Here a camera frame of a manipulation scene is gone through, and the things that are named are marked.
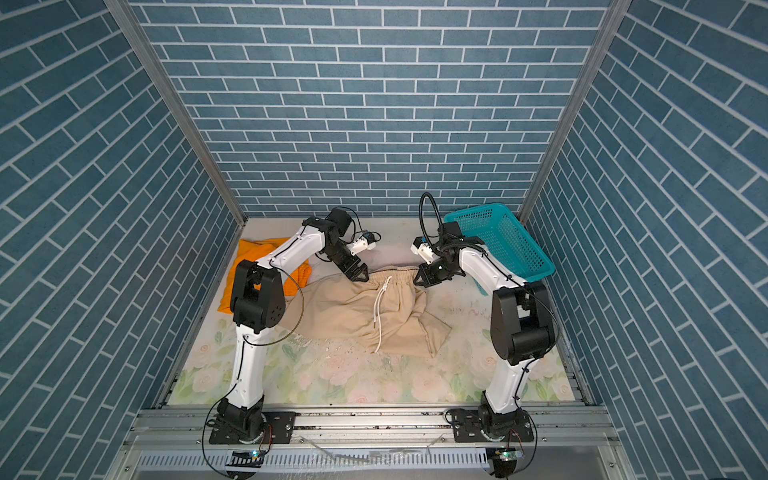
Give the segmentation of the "beige shorts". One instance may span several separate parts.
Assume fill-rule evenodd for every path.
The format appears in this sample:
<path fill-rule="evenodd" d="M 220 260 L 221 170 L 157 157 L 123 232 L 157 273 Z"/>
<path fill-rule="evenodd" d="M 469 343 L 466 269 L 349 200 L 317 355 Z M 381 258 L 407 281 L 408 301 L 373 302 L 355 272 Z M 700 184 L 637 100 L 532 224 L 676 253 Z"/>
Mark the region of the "beige shorts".
<path fill-rule="evenodd" d="M 366 282 L 324 277 L 291 300 L 279 326 L 314 340 L 352 339 L 371 353 L 434 357 L 451 327 L 427 310 L 416 273 L 408 267 L 380 270 Z"/>

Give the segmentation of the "teal plastic basket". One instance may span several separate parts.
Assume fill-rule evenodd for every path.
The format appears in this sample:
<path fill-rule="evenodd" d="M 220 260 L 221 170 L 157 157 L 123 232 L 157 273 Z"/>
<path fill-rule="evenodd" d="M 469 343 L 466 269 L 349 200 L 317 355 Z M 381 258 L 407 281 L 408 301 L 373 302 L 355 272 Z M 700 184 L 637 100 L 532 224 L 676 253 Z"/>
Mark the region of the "teal plastic basket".
<path fill-rule="evenodd" d="M 445 216 L 463 235 L 478 237 L 507 269 L 528 282 L 552 275 L 555 266 L 513 212 L 503 204 L 471 207 Z"/>

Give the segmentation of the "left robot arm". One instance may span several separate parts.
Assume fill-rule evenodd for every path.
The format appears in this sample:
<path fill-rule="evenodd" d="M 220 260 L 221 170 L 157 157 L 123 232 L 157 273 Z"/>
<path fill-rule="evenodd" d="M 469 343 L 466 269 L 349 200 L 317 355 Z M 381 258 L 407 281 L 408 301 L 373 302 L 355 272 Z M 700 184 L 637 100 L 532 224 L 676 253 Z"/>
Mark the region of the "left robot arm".
<path fill-rule="evenodd" d="M 267 348 L 277 343 L 274 328 L 287 310 L 285 282 L 316 253 L 324 254 L 348 279 L 366 281 L 368 267 L 359 253 L 373 249 L 380 236 L 363 231 L 346 240 L 353 224 L 347 211 L 334 208 L 324 218 L 304 220 L 274 251 L 236 265 L 230 292 L 235 359 L 229 390 L 215 404 L 216 415 L 206 422 L 212 428 L 212 444 L 253 444 L 269 437 L 263 413 L 264 365 Z"/>

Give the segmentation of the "orange shorts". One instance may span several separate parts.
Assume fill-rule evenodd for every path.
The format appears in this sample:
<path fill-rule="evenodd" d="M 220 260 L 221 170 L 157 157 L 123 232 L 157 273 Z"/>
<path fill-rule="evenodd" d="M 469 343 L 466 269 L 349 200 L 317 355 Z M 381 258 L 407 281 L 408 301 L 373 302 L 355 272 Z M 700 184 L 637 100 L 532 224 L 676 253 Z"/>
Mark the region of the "orange shorts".
<path fill-rule="evenodd" d="M 258 241 L 249 241 L 241 239 L 238 243 L 237 256 L 232 262 L 229 269 L 226 286 L 224 293 L 220 301 L 218 311 L 224 314 L 231 314 L 230 302 L 232 296 L 232 288 L 234 285 L 234 278 L 236 274 L 237 265 L 243 261 L 255 262 L 260 258 L 275 251 L 278 247 L 284 244 L 287 238 L 265 239 Z M 312 267 L 309 262 L 305 260 L 296 270 L 294 270 L 290 276 L 291 280 L 284 282 L 285 293 L 288 297 L 293 297 L 298 293 L 298 288 L 304 288 L 309 283 L 310 276 L 312 274 Z"/>

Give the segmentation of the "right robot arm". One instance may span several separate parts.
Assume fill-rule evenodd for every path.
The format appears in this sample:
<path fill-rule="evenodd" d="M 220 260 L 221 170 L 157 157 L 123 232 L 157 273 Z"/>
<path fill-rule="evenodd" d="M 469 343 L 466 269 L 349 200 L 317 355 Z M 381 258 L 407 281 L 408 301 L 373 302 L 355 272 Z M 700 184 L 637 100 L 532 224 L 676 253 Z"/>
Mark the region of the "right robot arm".
<path fill-rule="evenodd" d="M 438 249 L 418 237 L 411 251 L 424 261 L 415 285 L 429 288 L 456 275 L 470 276 L 490 295 L 490 337 L 499 360 L 478 407 L 480 431 L 491 441 L 533 439 L 520 396 L 531 367 L 558 339 L 546 286 L 514 274 L 479 244 L 460 241 Z"/>

